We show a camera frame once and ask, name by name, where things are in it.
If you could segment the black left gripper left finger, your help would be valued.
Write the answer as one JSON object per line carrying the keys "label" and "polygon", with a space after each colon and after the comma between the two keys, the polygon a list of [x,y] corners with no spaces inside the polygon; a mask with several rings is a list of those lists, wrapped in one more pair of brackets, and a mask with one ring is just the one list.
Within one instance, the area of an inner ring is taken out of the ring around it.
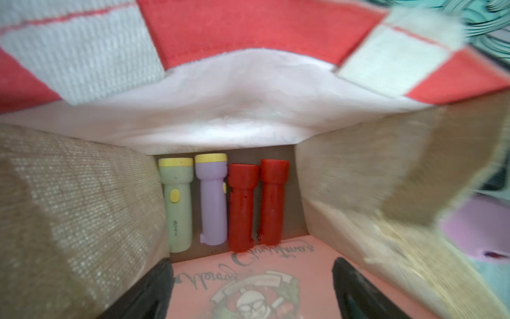
{"label": "black left gripper left finger", "polygon": [[170,258],[160,260],[99,319],[165,319],[175,284]]}

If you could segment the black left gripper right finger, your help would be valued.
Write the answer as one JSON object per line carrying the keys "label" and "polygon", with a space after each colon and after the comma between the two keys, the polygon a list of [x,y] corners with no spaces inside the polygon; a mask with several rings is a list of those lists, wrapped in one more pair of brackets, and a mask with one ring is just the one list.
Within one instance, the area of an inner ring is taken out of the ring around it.
{"label": "black left gripper right finger", "polygon": [[346,319],[409,319],[396,304],[346,259],[334,262],[333,287],[341,317]]}

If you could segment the pale green flashlight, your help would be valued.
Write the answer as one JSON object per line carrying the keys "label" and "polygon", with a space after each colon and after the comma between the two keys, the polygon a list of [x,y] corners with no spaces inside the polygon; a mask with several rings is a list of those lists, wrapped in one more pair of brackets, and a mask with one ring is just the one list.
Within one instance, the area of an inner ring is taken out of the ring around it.
{"label": "pale green flashlight", "polygon": [[192,158],[158,160],[165,200],[169,252],[182,253],[193,242],[191,182],[194,179]]}

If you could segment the purple flashlight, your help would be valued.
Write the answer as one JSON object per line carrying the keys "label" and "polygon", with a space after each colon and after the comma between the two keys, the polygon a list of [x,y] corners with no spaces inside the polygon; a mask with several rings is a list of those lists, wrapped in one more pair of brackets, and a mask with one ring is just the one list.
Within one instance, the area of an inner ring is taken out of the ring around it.
{"label": "purple flashlight", "polygon": [[195,173],[200,181],[201,224],[200,240],[209,246],[227,241],[227,155],[224,153],[195,156]]}

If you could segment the red flashlight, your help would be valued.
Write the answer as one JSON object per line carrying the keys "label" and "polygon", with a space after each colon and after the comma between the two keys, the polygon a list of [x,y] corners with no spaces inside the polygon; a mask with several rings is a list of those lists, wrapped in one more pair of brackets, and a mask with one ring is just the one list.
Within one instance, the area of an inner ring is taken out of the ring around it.
{"label": "red flashlight", "polygon": [[279,245],[284,227],[284,204],[290,163],[282,159],[261,160],[262,202],[260,244]]}
{"label": "red flashlight", "polygon": [[254,189],[258,180],[257,165],[232,163],[228,167],[228,185],[231,189],[228,248],[234,253],[243,253],[253,247]]}

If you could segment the red canvas tote bag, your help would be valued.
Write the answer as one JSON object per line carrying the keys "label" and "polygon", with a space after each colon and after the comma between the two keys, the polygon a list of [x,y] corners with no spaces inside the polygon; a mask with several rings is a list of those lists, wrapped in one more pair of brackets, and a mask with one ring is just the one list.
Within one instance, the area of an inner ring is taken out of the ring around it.
{"label": "red canvas tote bag", "polygon": [[293,145],[289,228],[418,317],[508,318],[439,229],[503,163],[508,1],[2,1],[1,317],[97,318],[169,254],[157,155]]}

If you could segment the pink metronome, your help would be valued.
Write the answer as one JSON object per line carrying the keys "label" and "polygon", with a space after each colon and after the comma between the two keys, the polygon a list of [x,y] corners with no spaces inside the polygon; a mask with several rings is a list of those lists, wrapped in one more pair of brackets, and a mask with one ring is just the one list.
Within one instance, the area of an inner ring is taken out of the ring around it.
{"label": "pink metronome", "polygon": [[440,224],[463,254],[486,263],[509,263],[509,205],[474,195]]}

